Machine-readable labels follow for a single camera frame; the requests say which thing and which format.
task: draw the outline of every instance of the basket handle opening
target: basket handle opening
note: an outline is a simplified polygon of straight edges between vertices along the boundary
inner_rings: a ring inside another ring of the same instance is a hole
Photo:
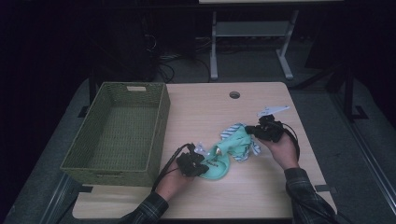
[[[96,177],[123,178],[122,172],[93,172]]]
[[[146,87],[142,87],[142,86],[127,86],[126,89],[128,91],[147,91]]]

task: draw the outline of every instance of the hand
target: hand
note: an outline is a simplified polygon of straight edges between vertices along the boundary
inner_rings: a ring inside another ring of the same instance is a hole
[[[300,167],[297,160],[296,148],[286,133],[282,134],[277,143],[261,139],[259,141],[270,149],[274,160],[283,170]]]
[[[194,179],[194,177],[184,176],[178,169],[176,161],[171,163],[168,168],[168,172],[170,173],[163,177],[158,184],[158,187],[155,189],[155,191],[167,202],[169,202],[177,193],[186,188]]]

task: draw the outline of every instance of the person's right hand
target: person's right hand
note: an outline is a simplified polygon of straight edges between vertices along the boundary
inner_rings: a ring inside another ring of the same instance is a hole
[[[282,134],[277,143],[262,139],[259,139],[259,141],[270,149],[274,160],[280,165],[280,167],[282,167],[283,170],[300,167],[298,164],[296,148],[286,133]]]

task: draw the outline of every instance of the white object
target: white object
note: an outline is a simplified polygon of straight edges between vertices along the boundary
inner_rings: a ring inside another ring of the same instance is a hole
[[[198,145],[195,147],[194,152],[203,155],[205,158],[210,155],[210,152],[204,149],[204,146],[201,142],[199,142]]]
[[[289,109],[290,106],[284,105],[284,106],[266,106],[263,111],[257,113],[257,117],[262,117],[262,116],[267,116],[267,115],[272,115],[277,112]]]

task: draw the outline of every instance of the person's left hand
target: person's left hand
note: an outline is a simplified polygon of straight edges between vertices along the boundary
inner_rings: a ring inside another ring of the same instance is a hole
[[[175,161],[169,166],[168,172],[170,173],[163,177],[158,187],[155,189],[155,191],[167,202],[186,188],[194,179],[194,177],[184,176],[178,169]]]

